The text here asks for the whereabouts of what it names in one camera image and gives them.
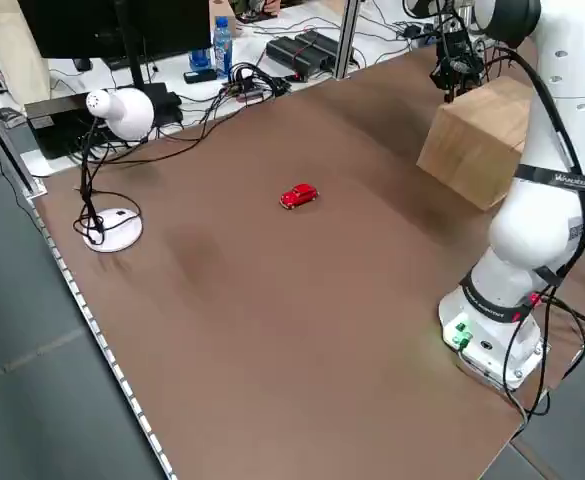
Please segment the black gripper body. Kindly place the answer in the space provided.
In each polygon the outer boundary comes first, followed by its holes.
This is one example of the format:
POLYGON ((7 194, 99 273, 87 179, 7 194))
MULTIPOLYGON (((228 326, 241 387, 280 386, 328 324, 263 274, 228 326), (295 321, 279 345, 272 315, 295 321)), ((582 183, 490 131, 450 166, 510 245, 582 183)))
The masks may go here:
POLYGON ((434 83, 480 82, 482 57, 463 31, 440 34, 436 42, 436 56, 436 65, 432 71, 434 83))

